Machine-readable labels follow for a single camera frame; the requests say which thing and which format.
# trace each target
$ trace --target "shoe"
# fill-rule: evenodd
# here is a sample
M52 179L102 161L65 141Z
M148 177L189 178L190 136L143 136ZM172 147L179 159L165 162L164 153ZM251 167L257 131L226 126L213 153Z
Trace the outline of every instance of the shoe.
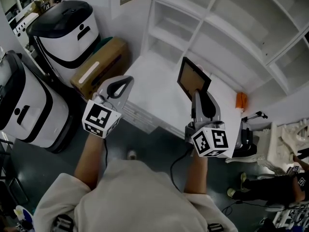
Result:
M245 190L245 188L243 187L243 183L245 182L245 180L247 179L247 175L245 172L243 172L240 176L241 179L241 184L240 184L240 189L241 190Z
M136 160L136 159L137 159L136 151L135 151L135 150L130 150L130 151L127 153L126 159L127 159L127 160Z
M233 198L233 195L235 194L235 190L234 189L232 189L232 188L229 188L228 190L227 190L227 195L230 197L230 198Z

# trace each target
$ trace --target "black pants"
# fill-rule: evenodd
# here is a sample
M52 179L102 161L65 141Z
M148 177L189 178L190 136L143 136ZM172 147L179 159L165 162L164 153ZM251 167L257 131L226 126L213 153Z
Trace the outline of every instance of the black pants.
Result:
M288 204L294 201L292 190L292 178L289 176L278 176L263 180L246 180L243 186L250 191L237 191L233 199L250 201L266 200L274 203Z
M301 155L298 156L299 159L305 159L306 157L309 157L309 148L299 150L298 153L301 153Z

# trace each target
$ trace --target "white cabinet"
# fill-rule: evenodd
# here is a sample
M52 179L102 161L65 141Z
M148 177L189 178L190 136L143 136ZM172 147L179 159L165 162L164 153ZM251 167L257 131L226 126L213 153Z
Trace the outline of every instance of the white cabinet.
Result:
M187 56L211 77L210 91L236 136L241 116L308 84L308 11L309 0L152 0L141 55L127 72L135 84L125 118L148 133L162 126L183 137L191 102L177 77ZM240 91L249 97L242 115L235 108Z

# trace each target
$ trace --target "white sneaker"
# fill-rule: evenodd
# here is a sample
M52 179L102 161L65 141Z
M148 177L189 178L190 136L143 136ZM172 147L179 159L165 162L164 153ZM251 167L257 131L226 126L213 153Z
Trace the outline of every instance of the white sneaker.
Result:
M127 160L136 160L136 158L137 158L137 155L136 155L136 151L135 150L130 150L127 153L127 157L126 157Z

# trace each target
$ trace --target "white label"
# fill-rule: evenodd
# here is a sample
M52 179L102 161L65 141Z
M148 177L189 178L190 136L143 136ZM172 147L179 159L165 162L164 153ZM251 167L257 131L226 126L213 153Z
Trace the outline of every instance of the white label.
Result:
M81 77L81 79L79 79L79 83L82 84L86 78L91 74L92 71L95 70L95 68L100 64L100 62L95 62L90 68L88 71L86 71L86 73Z

